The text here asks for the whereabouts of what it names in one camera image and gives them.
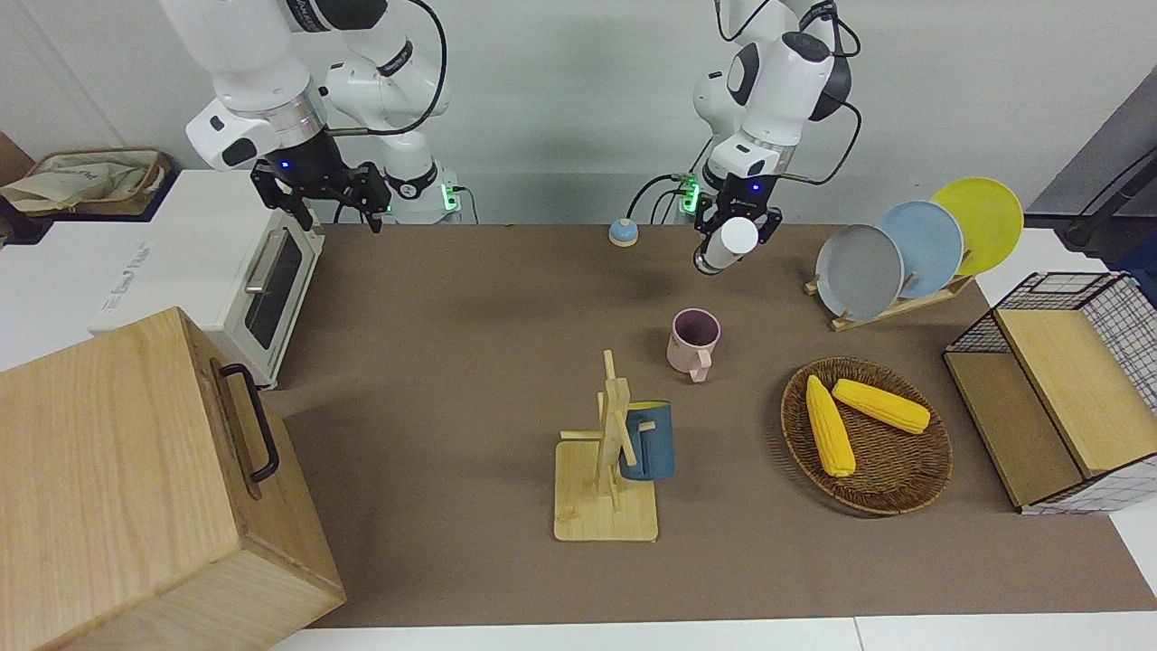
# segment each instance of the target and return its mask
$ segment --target brown table mat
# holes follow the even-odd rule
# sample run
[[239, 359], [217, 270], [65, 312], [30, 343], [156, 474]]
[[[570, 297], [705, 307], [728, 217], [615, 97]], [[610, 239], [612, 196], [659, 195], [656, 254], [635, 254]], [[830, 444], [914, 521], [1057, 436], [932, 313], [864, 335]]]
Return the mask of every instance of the brown table mat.
[[[831, 333], [801, 284], [832, 230], [784, 225], [707, 278], [690, 228], [643, 228], [629, 249], [605, 225], [329, 229], [268, 397], [349, 595], [316, 626], [1155, 608], [1108, 518], [1014, 513], [941, 360], [980, 291]], [[663, 357], [688, 305], [723, 324], [701, 386]], [[558, 430], [597, 426], [605, 348], [635, 399], [672, 402], [655, 543], [551, 534]], [[928, 509], [852, 516], [794, 466], [780, 395], [833, 355], [936, 406], [956, 465]]]

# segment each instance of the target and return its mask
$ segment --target oven door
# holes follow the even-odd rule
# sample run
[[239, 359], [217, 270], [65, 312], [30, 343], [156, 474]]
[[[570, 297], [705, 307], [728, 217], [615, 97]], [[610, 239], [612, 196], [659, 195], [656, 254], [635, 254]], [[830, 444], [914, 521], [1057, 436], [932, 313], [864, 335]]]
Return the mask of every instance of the oven door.
[[317, 253], [296, 223], [273, 220], [243, 287], [234, 341], [258, 363], [259, 382], [272, 385], [312, 275]]

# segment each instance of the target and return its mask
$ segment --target wooden mug stand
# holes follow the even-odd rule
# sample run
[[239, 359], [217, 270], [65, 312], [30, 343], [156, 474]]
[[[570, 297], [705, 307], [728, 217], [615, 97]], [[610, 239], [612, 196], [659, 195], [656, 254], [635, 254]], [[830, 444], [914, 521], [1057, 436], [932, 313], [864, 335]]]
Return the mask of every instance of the wooden mug stand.
[[[972, 252], [971, 250], [964, 251], [964, 257], [960, 258], [961, 264], [964, 262], [965, 259], [968, 259], [968, 254], [971, 252]], [[911, 284], [912, 281], [915, 280], [915, 278], [916, 278], [915, 273], [909, 273], [908, 276], [904, 279], [904, 286], [900, 287], [900, 290], [902, 291], [904, 289], [906, 289], [908, 284]], [[928, 294], [927, 296], [921, 296], [919, 298], [898, 297], [896, 298], [894, 302], [892, 302], [892, 305], [885, 309], [883, 312], [880, 312], [879, 316], [875, 318], [869, 318], [868, 320], [850, 320], [849, 318], [847, 318], [848, 316], [847, 311], [845, 311], [843, 313], [840, 313], [832, 319], [831, 328], [837, 333], [841, 333], [843, 331], [850, 331], [853, 328], [857, 328], [860, 327], [860, 325], [864, 325], [867, 323], [874, 323], [876, 320], [880, 320], [890, 316], [896, 316], [898, 313], [912, 311], [913, 309], [919, 309], [921, 306], [927, 306], [929, 304], [936, 304], [938, 302], [946, 301], [948, 298], [951, 298], [957, 294], [959, 294], [965, 287], [967, 287], [972, 282], [974, 278], [975, 275], [957, 275], [952, 278], [952, 280], [943, 288], [941, 288], [935, 293]], [[806, 293], [810, 296], [816, 295], [817, 293], [819, 293], [818, 283], [819, 283], [819, 275], [817, 274], [815, 278], [804, 283], [803, 286], [804, 293]]]
[[[598, 393], [602, 430], [566, 430], [554, 449], [554, 538], [561, 541], [654, 541], [658, 538], [655, 482], [626, 480], [639, 460], [627, 435], [631, 390], [614, 375], [611, 352], [603, 352], [605, 391]], [[640, 430], [655, 428], [642, 423]]]

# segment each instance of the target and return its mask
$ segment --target cable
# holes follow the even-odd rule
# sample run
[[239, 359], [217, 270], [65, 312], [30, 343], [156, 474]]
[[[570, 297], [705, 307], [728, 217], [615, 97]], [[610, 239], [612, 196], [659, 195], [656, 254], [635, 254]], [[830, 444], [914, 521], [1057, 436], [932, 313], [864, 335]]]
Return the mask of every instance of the cable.
[[1090, 199], [1089, 202], [1085, 204], [1085, 207], [1081, 208], [1081, 212], [1078, 212], [1076, 215], [1077, 216], [1084, 215], [1085, 212], [1090, 207], [1092, 207], [1092, 205], [1095, 202], [1097, 202], [1097, 199], [1099, 199], [1105, 192], [1108, 192], [1110, 187], [1112, 187], [1113, 185], [1117, 185], [1117, 182], [1120, 180], [1122, 176], [1125, 176], [1126, 173], [1128, 173], [1129, 171], [1132, 171], [1133, 168], [1135, 168], [1138, 164], [1141, 164], [1141, 161], [1143, 161], [1143, 160], [1148, 158], [1149, 156], [1151, 156], [1154, 154], [1154, 151], [1157, 151], [1157, 146], [1152, 147], [1148, 151], [1141, 154], [1141, 156], [1137, 160], [1135, 160], [1135, 161], [1133, 161], [1133, 162], [1129, 163], [1129, 167], [1122, 169], [1120, 173], [1118, 173], [1117, 176], [1113, 177], [1112, 180], [1110, 180], [1108, 183], [1106, 183], [1105, 186], [1101, 187], [1099, 192], [1097, 192], [1097, 195], [1093, 197], [1092, 199]]
[[[712, 146], [712, 140], [713, 140], [713, 138], [708, 138], [707, 141], [703, 142], [703, 148], [699, 149], [699, 155], [695, 156], [694, 162], [692, 162], [691, 167], [687, 168], [687, 173], [694, 173], [695, 172], [695, 168], [699, 167], [699, 161], [702, 160], [703, 154], [707, 153], [707, 147]], [[666, 223], [666, 217], [668, 217], [668, 215], [671, 214], [671, 206], [673, 206], [673, 205], [675, 205], [675, 197], [672, 195], [666, 201], [666, 208], [663, 210], [663, 219], [661, 219], [658, 221], [659, 223]]]
[[445, 29], [442, 28], [442, 21], [439, 20], [437, 14], [430, 8], [423, 0], [407, 0], [412, 5], [417, 5], [429, 14], [430, 19], [434, 21], [434, 27], [437, 28], [437, 37], [442, 44], [442, 61], [439, 65], [437, 73], [437, 86], [434, 88], [434, 97], [430, 98], [430, 105], [426, 106], [422, 114], [401, 128], [334, 128], [330, 131], [330, 135], [341, 136], [341, 135], [401, 135], [403, 133], [410, 133], [411, 131], [418, 128], [422, 125], [430, 113], [434, 112], [434, 108], [437, 106], [437, 101], [442, 98], [442, 87], [445, 84], [445, 59], [447, 59], [447, 45], [445, 45]]
[[839, 102], [841, 106], [847, 108], [848, 110], [850, 110], [853, 113], [856, 114], [856, 130], [852, 133], [852, 141], [848, 142], [848, 148], [843, 150], [843, 156], [840, 157], [840, 162], [835, 163], [835, 168], [833, 168], [832, 172], [828, 173], [826, 177], [824, 177], [823, 180], [816, 180], [813, 178], [808, 178], [805, 176], [797, 176], [795, 173], [784, 173], [783, 176], [781, 176], [780, 178], [783, 178], [784, 180], [798, 180], [799, 183], [806, 183], [809, 185], [823, 185], [824, 183], [831, 180], [835, 176], [835, 173], [840, 171], [840, 168], [843, 167], [843, 162], [848, 160], [848, 154], [852, 153], [852, 148], [856, 146], [856, 139], [860, 138], [860, 127], [863, 126], [864, 123], [864, 118], [863, 114], [861, 114], [860, 109], [853, 106], [852, 104], [842, 99], [837, 99], [835, 97], [832, 97], [827, 93], [824, 93], [824, 95], [830, 99]]
[[631, 215], [635, 212], [635, 205], [639, 202], [639, 199], [643, 197], [647, 190], [650, 190], [651, 186], [655, 185], [656, 183], [662, 183], [664, 180], [673, 180], [676, 183], [681, 182], [678, 175], [661, 173], [659, 176], [656, 176], [655, 178], [651, 178], [650, 180], [644, 183], [643, 186], [639, 188], [639, 192], [635, 193], [635, 198], [631, 199], [631, 207], [627, 208], [627, 219], [631, 219]]
[[650, 219], [650, 221], [648, 223], [651, 223], [651, 224], [655, 223], [655, 215], [658, 214], [658, 205], [661, 202], [663, 202], [663, 197], [671, 197], [671, 201], [673, 202], [675, 201], [675, 197], [677, 194], [681, 194], [681, 193], [683, 193], [683, 190], [680, 190], [678, 187], [676, 187], [675, 190], [668, 190], [668, 191], [661, 193], [658, 195], [658, 198], [655, 199], [655, 205], [651, 206], [651, 219]]
[[840, 28], [841, 27], [843, 28], [843, 31], [848, 32], [848, 36], [852, 37], [852, 40], [855, 42], [855, 44], [856, 44], [856, 51], [855, 52], [841, 52], [841, 53], [837, 53], [837, 54], [832, 54], [832, 56], [833, 57], [841, 57], [841, 58], [845, 58], [845, 59], [850, 59], [852, 57], [855, 57], [856, 54], [858, 54], [860, 50], [863, 50], [863, 45], [860, 44], [860, 36], [856, 35], [856, 32], [850, 27], [848, 27], [848, 23], [843, 22], [839, 17], [835, 19], [835, 36], [837, 36], [837, 38], [839, 38], [839, 34], [840, 34]]
[[455, 192], [465, 192], [470, 194], [470, 209], [474, 213], [474, 223], [481, 223], [478, 221], [478, 201], [474, 199], [474, 191], [465, 185], [455, 185]]
[[720, 0], [715, 0], [715, 27], [720, 31], [720, 38], [727, 40], [728, 43], [731, 43], [736, 38], [739, 38], [739, 36], [743, 34], [743, 30], [747, 29], [747, 25], [751, 24], [751, 21], [756, 20], [756, 16], [759, 15], [759, 12], [762, 12], [764, 7], [766, 7], [767, 3], [771, 1], [772, 0], [764, 0], [762, 2], [760, 2], [759, 6], [756, 7], [756, 10], [752, 12], [750, 16], [747, 16], [747, 20], [743, 21], [743, 24], [739, 25], [739, 30], [736, 31], [730, 37], [728, 37], [725, 34], [723, 34], [723, 19], [720, 16]]

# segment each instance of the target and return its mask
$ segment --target blue mug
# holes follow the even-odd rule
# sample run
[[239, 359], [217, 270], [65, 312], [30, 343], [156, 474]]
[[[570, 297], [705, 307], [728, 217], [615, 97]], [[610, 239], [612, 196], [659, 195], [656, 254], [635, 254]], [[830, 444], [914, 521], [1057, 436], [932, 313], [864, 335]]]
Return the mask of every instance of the blue mug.
[[627, 406], [627, 436], [638, 464], [627, 466], [619, 454], [619, 473], [627, 480], [653, 482], [675, 474], [675, 435], [671, 404], [663, 400], [632, 402]]

